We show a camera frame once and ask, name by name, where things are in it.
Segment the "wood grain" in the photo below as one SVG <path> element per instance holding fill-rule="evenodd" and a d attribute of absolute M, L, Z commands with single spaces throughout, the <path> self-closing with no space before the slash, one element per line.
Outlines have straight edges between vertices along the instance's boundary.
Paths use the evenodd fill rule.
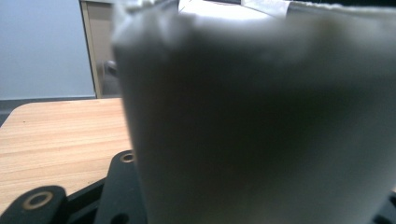
<path fill-rule="evenodd" d="M 58 185 L 71 194 L 90 185 L 131 148 L 120 99 L 16 108 L 0 128 L 0 214 L 30 189 Z"/>

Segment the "gray floor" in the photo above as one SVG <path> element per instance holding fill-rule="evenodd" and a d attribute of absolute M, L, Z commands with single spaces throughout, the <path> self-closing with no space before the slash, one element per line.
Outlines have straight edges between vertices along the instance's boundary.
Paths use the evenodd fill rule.
<path fill-rule="evenodd" d="M 103 98 L 120 97 L 119 80 L 114 75 L 105 74 L 103 86 Z M 0 127 L 8 118 L 9 114 L 20 105 L 26 105 L 36 102 L 65 101 L 65 100 L 83 100 L 90 98 L 52 98 L 52 99 L 28 99 L 28 100 L 6 100 L 0 101 Z"/>

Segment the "metal grommet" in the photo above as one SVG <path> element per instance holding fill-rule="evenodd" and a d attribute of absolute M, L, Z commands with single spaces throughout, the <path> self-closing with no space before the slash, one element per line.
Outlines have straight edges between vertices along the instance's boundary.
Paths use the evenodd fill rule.
<path fill-rule="evenodd" d="M 23 209 L 34 210 L 44 206 L 53 198 L 53 194 L 49 191 L 41 191 L 34 195 L 31 195 L 23 202 Z"/>
<path fill-rule="evenodd" d="M 120 158 L 122 162 L 132 162 L 134 161 L 134 154 L 133 153 L 126 153 L 123 154 Z"/>

